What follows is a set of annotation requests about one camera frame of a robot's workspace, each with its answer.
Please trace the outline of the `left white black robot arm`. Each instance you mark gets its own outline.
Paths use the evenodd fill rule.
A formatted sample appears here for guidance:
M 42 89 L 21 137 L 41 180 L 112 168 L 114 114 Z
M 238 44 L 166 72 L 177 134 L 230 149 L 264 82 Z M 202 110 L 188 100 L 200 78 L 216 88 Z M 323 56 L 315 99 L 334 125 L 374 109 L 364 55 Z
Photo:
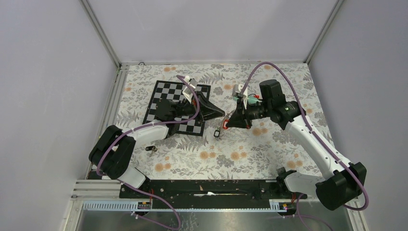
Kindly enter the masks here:
M 156 104 L 154 120 L 128 131 L 115 125 L 106 128 L 89 154 L 89 160 L 96 166 L 99 176 L 108 176 L 122 184 L 131 186 L 131 192 L 138 198 L 149 193 L 147 176 L 130 166 L 130 159 L 136 146 L 143 146 L 173 136 L 181 124 L 191 120 L 207 121 L 223 117 L 225 112 L 205 98 L 201 92 L 193 99 L 174 102 L 160 99 Z

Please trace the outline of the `keyring with coloured key tags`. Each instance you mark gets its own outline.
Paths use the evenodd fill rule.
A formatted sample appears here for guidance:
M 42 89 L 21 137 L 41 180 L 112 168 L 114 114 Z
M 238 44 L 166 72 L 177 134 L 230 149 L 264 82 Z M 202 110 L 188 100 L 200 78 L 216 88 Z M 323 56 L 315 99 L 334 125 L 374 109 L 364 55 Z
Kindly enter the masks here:
M 223 137 L 224 131 L 225 131 L 226 129 L 228 129 L 228 128 L 226 127 L 226 123 L 228 122 L 228 120 L 229 120 L 229 118 L 231 117 L 232 114 L 233 114 L 233 111 L 227 113 L 227 114 L 222 118 L 222 120 L 219 122 L 219 124 L 218 124 L 216 130 L 214 131 L 214 137 L 215 137 L 216 139 L 221 139 L 221 138 Z

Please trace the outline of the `key with red tag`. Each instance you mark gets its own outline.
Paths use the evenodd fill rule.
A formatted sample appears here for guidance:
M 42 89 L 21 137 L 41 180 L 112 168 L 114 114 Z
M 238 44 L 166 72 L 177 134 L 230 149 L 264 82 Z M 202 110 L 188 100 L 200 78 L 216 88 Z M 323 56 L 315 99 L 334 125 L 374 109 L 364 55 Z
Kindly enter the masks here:
M 227 129 L 228 129 L 228 126 L 227 126 L 228 122 L 229 122 L 228 119 L 225 119 L 225 120 L 223 121 L 222 128 L 223 128 L 224 130 L 227 130 Z

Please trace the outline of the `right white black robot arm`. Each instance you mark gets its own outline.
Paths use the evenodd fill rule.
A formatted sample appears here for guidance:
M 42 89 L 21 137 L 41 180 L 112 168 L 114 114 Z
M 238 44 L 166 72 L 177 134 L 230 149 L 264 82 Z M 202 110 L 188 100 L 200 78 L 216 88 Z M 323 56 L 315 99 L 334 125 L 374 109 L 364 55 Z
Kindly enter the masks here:
M 299 104 L 286 101 L 277 80 L 265 80 L 259 87 L 261 99 L 254 103 L 248 102 L 249 96 L 242 84 L 233 87 L 236 109 L 225 120 L 223 128 L 250 129 L 253 120 L 269 118 L 297 140 L 322 174 L 317 177 L 280 169 L 276 185 L 278 196 L 288 198 L 293 193 L 311 195 L 317 197 L 324 207 L 334 211 L 361 195 L 360 185 L 364 184 L 367 173 L 364 165 L 360 162 L 353 164 L 328 141 L 324 141 Z

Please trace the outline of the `key with black tag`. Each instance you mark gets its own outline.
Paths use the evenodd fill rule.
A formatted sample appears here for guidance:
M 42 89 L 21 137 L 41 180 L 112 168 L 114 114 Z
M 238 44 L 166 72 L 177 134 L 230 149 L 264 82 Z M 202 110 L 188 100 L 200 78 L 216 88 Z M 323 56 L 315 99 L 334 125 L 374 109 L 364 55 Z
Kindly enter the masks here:
M 156 146 L 148 146 L 145 148 L 145 150 L 148 152 L 157 152 Z

